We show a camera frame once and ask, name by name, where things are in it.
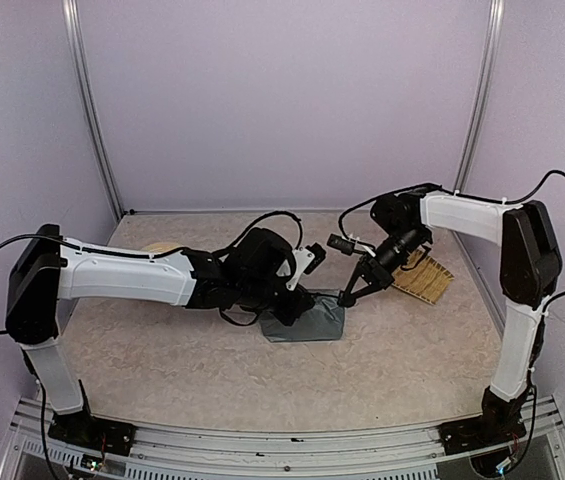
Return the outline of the grey zip pouch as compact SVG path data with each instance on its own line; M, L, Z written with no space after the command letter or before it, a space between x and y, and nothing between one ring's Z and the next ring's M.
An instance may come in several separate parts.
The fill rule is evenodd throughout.
M336 290L312 291L315 305L291 326L283 325L272 314L265 313L258 324L262 335L271 343L306 343L338 341L343 336L346 312L338 305Z

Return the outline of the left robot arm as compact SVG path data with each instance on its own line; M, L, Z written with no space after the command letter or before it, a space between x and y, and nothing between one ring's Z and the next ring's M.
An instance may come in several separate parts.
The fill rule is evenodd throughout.
M83 445L102 434L61 344L61 300L116 298L215 310L226 322L238 307L293 325L315 305L300 279L325 259L317 243L290 244L252 221L228 246L213 251L179 246L164 252L128 250L65 237L56 224L0 243L28 244L9 276L5 326L21 348L64 430Z

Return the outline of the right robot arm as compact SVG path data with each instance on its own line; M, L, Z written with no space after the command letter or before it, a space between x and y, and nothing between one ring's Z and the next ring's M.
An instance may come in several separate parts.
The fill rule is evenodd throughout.
M386 237L377 246L345 231L329 237L329 247L359 257L339 294L340 305L351 307L393 285L416 250L430 250L435 229L489 242L499 249L506 308L500 357L488 390L502 404L525 396L549 306L565 297L565 290L557 288L562 255L548 209L535 197L538 191L533 188L514 200L491 199L425 182L366 200L371 219Z

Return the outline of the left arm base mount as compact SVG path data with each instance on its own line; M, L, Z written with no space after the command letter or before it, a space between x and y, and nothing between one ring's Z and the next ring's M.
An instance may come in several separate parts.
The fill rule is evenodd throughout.
M97 450L101 453L128 457L136 433L136 426L94 416L91 412L84 386L79 383L83 405L80 411L71 414L55 413L48 435L53 440Z

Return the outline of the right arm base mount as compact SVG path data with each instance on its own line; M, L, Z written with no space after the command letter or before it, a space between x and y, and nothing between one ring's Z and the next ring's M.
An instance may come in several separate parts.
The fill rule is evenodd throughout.
M524 437L521 408L527 394L505 401L486 388L477 416L442 423L438 427L446 455L478 450Z

